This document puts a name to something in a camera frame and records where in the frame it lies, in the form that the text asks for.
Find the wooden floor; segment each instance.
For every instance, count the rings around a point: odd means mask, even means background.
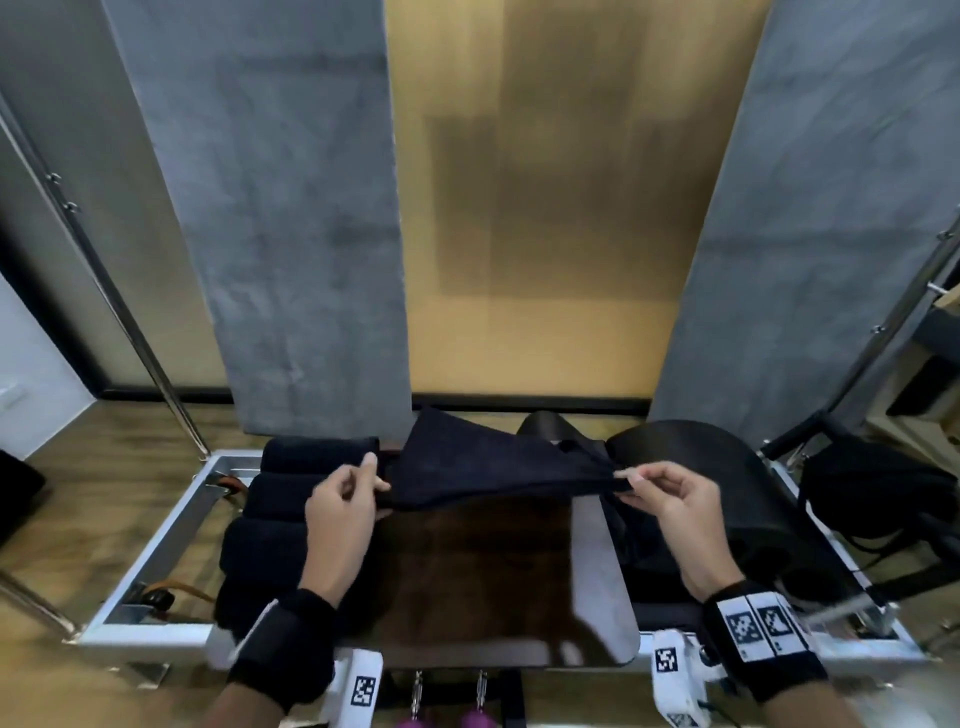
[[[262,447],[264,438],[240,432],[231,407],[194,406],[191,412],[214,449]],[[477,419],[513,429],[518,423],[509,416]],[[631,422],[577,418],[575,424],[589,435],[609,436]],[[47,476],[48,495],[0,546],[0,569],[77,621],[96,612],[201,466],[165,406],[126,402],[97,402],[30,462]],[[231,517],[229,506],[218,503],[178,575],[216,588],[219,539]],[[178,604],[195,617],[209,614],[202,602]],[[222,685],[222,675],[196,668],[172,671],[158,691],[137,691],[0,602],[5,727],[189,726]],[[641,674],[528,673],[524,687],[532,724],[664,725],[649,677]],[[746,701],[724,705],[741,722],[756,725],[756,710]],[[456,725],[457,713],[444,711],[438,724]],[[377,724],[398,717],[383,715]]]

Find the metal pole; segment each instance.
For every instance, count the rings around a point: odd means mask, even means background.
[[[63,190],[60,187],[60,175],[48,169],[39,152],[36,150],[36,147],[34,147],[33,142],[30,140],[30,137],[17,121],[16,115],[7,103],[7,99],[4,97],[2,91],[0,91],[0,127],[3,127],[3,131],[7,135],[7,139],[10,140],[13,150],[17,156],[20,157],[20,161],[23,162],[24,167],[26,167],[30,173],[34,184],[42,193],[47,205],[53,210],[60,224],[63,225],[67,239],[73,245],[77,255],[79,255],[84,262],[86,271],[93,278],[93,281],[100,291],[100,295],[104,297],[104,301],[107,302],[107,306],[109,306],[120,328],[123,329],[123,332],[127,335],[127,339],[136,351],[137,356],[140,357],[140,361],[143,362],[143,366],[150,374],[154,384],[156,384],[156,388],[160,390],[160,394],[163,395],[167,405],[174,413],[177,422],[180,423],[183,430],[190,436],[193,444],[197,446],[202,459],[206,460],[210,456],[210,448],[206,445],[204,438],[197,430],[197,426],[194,425],[190,414],[183,407],[183,402],[180,401],[180,397],[178,397],[177,392],[174,390],[173,384],[160,366],[154,350],[151,349],[136,319],[133,318],[133,314],[130,309],[127,308],[127,304],[113,283],[107,267],[100,259],[100,256],[97,255],[90,239],[86,236],[86,232],[78,219],[80,208],[75,203],[69,202],[63,196]]]
[[[893,341],[917,304],[929,292],[928,285],[940,274],[944,266],[953,258],[957,248],[960,247],[960,234],[958,232],[960,232],[960,206],[957,208],[957,215],[953,224],[937,235],[940,244],[933,250],[933,253],[930,254],[930,257],[910,281],[910,284],[907,285],[906,290],[903,291],[886,320],[879,326],[874,327],[873,338],[868,342],[867,347],[860,353],[856,361],[853,362],[853,366],[847,372],[843,382],[828,400],[825,407],[827,412],[835,410],[837,405],[843,401],[843,398],[856,386],[856,383],[867,373],[867,370],[883,353],[883,350]]]
[[[71,642],[80,635],[80,626],[73,619],[5,571],[0,571],[0,595],[6,596],[13,606],[28,617],[38,618],[65,642]]]

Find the black cable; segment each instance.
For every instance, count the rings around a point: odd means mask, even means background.
[[[721,708],[718,708],[717,706],[713,705],[713,703],[707,703],[703,700],[698,700],[697,705],[699,705],[705,711],[710,711],[711,713],[717,713],[718,715],[720,715],[720,717],[722,717],[730,725],[732,725],[733,728],[743,728],[742,725],[740,725],[738,722],[736,722],[733,718],[730,717],[730,714],[727,713],[727,711]]]

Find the black wristband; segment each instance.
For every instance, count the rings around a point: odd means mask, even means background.
[[[720,662],[757,703],[828,679],[786,599],[759,584],[741,581],[713,595],[704,604],[704,626]]]
[[[240,643],[228,683],[246,685],[289,713],[312,703],[333,679],[336,610],[306,589],[268,607]]]

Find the black baseboard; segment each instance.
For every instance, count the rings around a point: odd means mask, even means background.
[[[227,387],[179,387],[177,393],[186,404],[233,404]],[[163,401],[153,387],[110,387],[100,393],[101,400]],[[551,397],[541,395],[451,395],[415,392],[415,410],[436,407],[450,412],[536,412],[546,409],[566,415],[623,415],[646,417],[650,400],[620,397]]]

